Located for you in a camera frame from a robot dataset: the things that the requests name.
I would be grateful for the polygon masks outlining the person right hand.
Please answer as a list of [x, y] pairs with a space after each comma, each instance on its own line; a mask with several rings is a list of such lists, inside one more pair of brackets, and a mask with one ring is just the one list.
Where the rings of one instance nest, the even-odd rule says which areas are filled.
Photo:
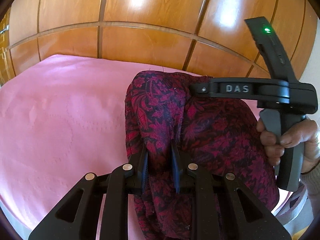
[[266, 130], [264, 123], [259, 119], [257, 131], [260, 132], [260, 141], [265, 147], [269, 163], [272, 166], [280, 164], [285, 149], [293, 148], [304, 143], [302, 173], [308, 173], [319, 164], [319, 126], [310, 119], [292, 126], [279, 139], [272, 132]]

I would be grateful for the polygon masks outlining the right forearm grey sleeve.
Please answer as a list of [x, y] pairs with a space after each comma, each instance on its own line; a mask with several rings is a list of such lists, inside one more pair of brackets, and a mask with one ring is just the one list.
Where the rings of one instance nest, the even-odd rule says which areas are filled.
[[320, 206], [320, 167], [319, 164], [307, 173], [300, 175], [302, 183], [308, 192], [308, 198], [311, 202], [313, 217], [319, 213]]

